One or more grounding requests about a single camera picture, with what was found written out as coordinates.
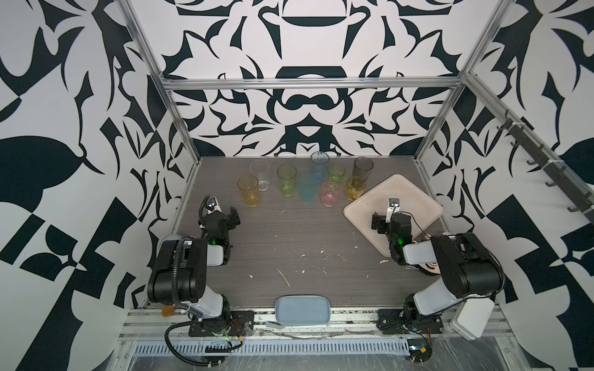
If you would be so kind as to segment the blue clear plastic cup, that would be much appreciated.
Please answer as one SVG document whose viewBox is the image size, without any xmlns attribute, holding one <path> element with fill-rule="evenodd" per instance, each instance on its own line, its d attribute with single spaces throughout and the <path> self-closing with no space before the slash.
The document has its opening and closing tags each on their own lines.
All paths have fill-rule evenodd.
<svg viewBox="0 0 594 371">
<path fill-rule="evenodd" d="M 310 156 L 311 172 L 317 183 L 322 183 L 326 177 L 326 167 L 329 164 L 329 155 L 324 151 L 316 151 Z"/>
</svg>

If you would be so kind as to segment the pink plastic cup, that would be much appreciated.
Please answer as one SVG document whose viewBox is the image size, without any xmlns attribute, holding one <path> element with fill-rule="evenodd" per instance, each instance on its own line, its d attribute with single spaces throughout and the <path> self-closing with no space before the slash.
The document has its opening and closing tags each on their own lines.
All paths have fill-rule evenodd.
<svg viewBox="0 0 594 371">
<path fill-rule="evenodd" d="M 340 200 L 342 187 L 336 182 L 325 182 L 320 187 L 320 197 L 325 207 L 334 207 Z"/>
</svg>

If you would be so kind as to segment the amber plastic cup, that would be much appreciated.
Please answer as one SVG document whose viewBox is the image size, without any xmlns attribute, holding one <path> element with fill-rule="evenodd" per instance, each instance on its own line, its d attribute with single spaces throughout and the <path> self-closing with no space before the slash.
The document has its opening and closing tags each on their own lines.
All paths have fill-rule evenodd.
<svg viewBox="0 0 594 371">
<path fill-rule="evenodd" d="M 260 204 L 258 178 L 252 174 L 246 174 L 238 179 L 238 188 L 244 202 L 249 207 L 256 207 Z"/>
</svg>

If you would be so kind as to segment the black wall hook rack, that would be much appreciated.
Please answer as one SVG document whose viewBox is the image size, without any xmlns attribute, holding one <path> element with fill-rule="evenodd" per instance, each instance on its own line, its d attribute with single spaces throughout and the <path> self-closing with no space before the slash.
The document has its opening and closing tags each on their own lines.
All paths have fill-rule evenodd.
<svg viewBox="0 0 594 371">
<path fill-rule="evenodd" d="M 593 224 L 593 189 L 570 167 L 569 163 L 538 137 L 528 124 L 515 117 L 509 109 L 504 111 L 504 123 L 497 128 L 508 134 L 511 143 L 512 159 L 518 148 L 522 148 L 529 157 L 527 165 L 543 171 L 549 181 L 545 185 L 558 188 L 572 202 L 569 213 L 581 213 Z"/>
</svg>

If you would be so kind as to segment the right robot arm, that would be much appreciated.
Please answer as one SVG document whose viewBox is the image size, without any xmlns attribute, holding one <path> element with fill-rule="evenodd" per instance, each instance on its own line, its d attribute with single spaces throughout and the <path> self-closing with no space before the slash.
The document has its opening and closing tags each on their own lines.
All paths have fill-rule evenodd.
<svg viewBox="0 0 594 371">
<path fill-rule="evenodd" d="M 406 298 L 401 315 L 405 324 L 435 317 L 467 298 L 492 299 L 504 288 L 501 263 L 474 233 L 441 235 L 415 243 L 413 221 L 410 213 L 374 213 L 371 217 L 371 229 L 386 236 L 391 258 L 397 264 L 438 265 L 438 280 Z"/>
</svg>

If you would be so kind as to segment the teal frosted plastic cup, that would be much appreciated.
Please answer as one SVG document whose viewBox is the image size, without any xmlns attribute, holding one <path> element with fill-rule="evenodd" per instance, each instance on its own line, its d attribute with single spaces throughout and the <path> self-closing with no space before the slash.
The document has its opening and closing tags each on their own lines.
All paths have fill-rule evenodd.
<svg viewBox="0 0 594 371">
<path fill-rule="evenodd" d="M 318 190 L 318 182 L 312 173 L 303 173 L 298 179 L 299 195 L 304 201 L 312 201 Z"/>
</svg>

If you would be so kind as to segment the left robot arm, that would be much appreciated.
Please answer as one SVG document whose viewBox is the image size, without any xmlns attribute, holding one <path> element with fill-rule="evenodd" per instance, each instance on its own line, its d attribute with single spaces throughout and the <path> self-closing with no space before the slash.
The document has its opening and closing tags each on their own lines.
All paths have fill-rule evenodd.
<svg viewBox="0 0 594 371">
<path fill-rule="evenodd" d="M 168 236 L 148 281 L 148 299 L 173 305 L 200 321 L 229 323 L 228 300 L 207 285 L 207 269 L 228 263 L 232 249 L 229 232 L 240 224 L 236 208 L 231 207 L 228 214 L 214 209 L 201 216 L 200 237 Z"/>
</svg>

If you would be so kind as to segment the blue grey oval dish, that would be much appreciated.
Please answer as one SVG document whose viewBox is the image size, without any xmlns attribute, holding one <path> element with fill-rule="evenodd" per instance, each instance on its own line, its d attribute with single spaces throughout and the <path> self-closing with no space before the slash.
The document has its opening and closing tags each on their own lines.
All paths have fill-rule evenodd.
<svg viewBox="0 0 594 371">
<path fill-rule="evenodd" d="M 329 301 L 318 295 L 289 295 L 275 303 L 276 321 L 283 326 L 318 326 L 330 321 Z"/>
</svg>

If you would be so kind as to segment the cartoon face plush toy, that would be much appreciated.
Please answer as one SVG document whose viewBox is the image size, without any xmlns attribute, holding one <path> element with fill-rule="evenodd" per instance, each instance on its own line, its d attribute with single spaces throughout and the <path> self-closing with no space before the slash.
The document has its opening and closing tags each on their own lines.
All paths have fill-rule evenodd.
<svg viewBox="0 0 594 371">
<path fill-rule="evenodd" d="M 442 233 L 442 235 L 449 235 L 449 234 L 450 233 L 447 233 L 447 232 Z M 432 237 L 432 235 L 428 234 L 428 235 L 424 236 L 420 240 L 413 241 L 413 243 L 414 244 L 417 244 L 417 243 L 420 243 L 420 242 L 429 241 L 431 237 Z M 430 277 L 439 276 L 442 273 L 441 270 L 439 269 L 439 265 L 438 265 L 437 262 L 424 263 L 424 264 L 416 264 L 416 265 L 407 265 L 407 266 L 405 266 L 405 269 L 407 269 L 407 270 L 415 270 L 415 271 L 418 271 L 420 273 L 423 273 L 424 275 L 428 275 Z"/>
</svg>

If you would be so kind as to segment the beige plastic tray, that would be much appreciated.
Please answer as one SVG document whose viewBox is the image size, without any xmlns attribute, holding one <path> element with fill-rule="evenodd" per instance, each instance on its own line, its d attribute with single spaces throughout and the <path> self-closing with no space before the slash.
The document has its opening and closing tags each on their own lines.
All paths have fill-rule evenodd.
<svg viewBox="0 0 594 371">
<path fill-rule="evenodd" d="M 403 219 L 418 237 L 443 214 L 443 207 L 402 175 L 393 175 L 343 209 L 343 215 L 385 256 L 388 238 L 372 228 L 374 214 L 389 220 Z"/>
</svg>

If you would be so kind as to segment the grey smoked plastic cup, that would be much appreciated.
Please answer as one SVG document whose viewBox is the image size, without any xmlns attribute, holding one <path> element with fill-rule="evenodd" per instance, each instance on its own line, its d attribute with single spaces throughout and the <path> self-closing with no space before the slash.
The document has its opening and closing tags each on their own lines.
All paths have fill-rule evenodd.
<svg viewBox="0 0 594 371">
<path fill-rule="evenodd" d="M 368 157 L 357 157 L 354 160 L 352 176 L 358 176 L 367 181 L 374 168 L 373 160 Z"/>
</svg>

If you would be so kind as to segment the small green plastic cup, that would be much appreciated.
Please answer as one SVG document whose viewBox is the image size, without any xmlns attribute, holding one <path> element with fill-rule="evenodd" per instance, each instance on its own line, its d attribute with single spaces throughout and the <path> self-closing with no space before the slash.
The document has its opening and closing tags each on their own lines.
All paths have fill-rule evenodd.
<svg viewBox="0 0 594 371">
<path fill-rule="evenodd" d="M 326 174 L 328 182 L 341 184 L 346 174 L 346 168 L 339 162 L 331 162 L 326 169 Z"/>
</svg>

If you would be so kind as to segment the tall green plastic cup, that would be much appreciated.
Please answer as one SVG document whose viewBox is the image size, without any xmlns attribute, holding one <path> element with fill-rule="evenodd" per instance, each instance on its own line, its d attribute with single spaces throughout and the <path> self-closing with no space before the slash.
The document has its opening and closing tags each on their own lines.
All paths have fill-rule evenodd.
<svg viewBox="0 0 594 371">
<path fill-rule="evenodd" d="M 284 164 L 278 167 L 276 174 L 283 196 L 292 196 L 295 193 L 297 169 L 293 165 Z"/>
</svg>

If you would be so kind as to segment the yellow plastic cup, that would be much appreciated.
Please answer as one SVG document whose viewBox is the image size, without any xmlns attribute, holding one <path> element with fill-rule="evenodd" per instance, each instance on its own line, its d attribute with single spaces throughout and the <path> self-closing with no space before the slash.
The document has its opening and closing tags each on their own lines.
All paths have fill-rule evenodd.
<svg viewBox="0 0 594 371">
<path fill-rule="evenodd" d="M 361 176 L 351 176 L 346 181 L 345 195 L 350 201 L 359 199 L 366 188 L 366 180 Z"/>
</svg>

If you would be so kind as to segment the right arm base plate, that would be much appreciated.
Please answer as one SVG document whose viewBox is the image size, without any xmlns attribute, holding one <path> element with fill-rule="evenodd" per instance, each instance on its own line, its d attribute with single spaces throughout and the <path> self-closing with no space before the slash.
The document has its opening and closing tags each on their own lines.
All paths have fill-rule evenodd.
<svg viewBox="0 0 594 371">
<path fill-rule="evenodd" d="M 404 309 L 379 309 L 376 327 L 385 335 L 405 332 L 420 332 L 422 335 L 441 334 L 443 321 L 441 315 L 415 315 L 408 318 Z"/>
</svg>

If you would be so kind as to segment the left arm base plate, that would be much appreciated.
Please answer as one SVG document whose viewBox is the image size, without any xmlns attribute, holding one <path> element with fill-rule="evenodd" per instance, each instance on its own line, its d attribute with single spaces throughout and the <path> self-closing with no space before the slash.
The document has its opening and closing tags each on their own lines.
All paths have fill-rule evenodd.
<svg viewBox="0 0 594 371">
<path fill-rule="evenodd" d="M 227 335 L 239 337 L 247 335 L 253 330 L 255 312 L 253 311 L 231 311 L 224 312 L 217 318 L 209 318 L 198 321 L 190 326 L 190 337 L 213 337 L 216 335 Z"/>
</svg>

